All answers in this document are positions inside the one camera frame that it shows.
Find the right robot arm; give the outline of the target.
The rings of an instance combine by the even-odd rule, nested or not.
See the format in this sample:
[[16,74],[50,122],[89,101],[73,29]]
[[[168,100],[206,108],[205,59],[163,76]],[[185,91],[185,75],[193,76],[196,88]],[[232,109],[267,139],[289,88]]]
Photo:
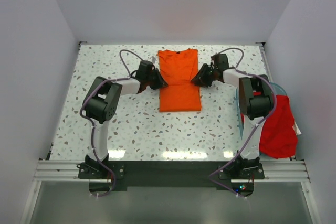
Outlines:
[[234,163],[235,175],[246,178],[259,162],[261,133],[265,121],[276,109],[277,97],[266,75],[251,74],[231,67],[226,54],[211,56],[211,63],[203,64],[191,83],[208,88],[214,81],[229,84],[238,90],[240,114],[244,117],[244,143],[225,166]]

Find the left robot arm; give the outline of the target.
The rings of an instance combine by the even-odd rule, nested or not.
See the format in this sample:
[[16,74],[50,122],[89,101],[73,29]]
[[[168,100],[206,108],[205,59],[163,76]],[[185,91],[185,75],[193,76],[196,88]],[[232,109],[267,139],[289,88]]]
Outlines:
[[97,178],[105,177],[110,169],[108,128],[117,111],[120,97],[139,94],[147,87],[157,90],[168,86],[159,69],[147,60],[141,60],[137,70],[128,74],[127,78],[115,80],[96,77],[80,109],[80,116],[91,123],[90,151],[85,163]]

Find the orange t shirt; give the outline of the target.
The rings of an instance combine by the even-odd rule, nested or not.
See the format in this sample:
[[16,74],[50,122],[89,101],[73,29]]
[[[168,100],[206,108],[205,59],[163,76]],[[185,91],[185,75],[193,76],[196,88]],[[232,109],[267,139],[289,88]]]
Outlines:
[[191,80],[198,73],[198,50],[158,51],[160,74],[168,86],[160,89],[160,112],[201,111],[200,88]]

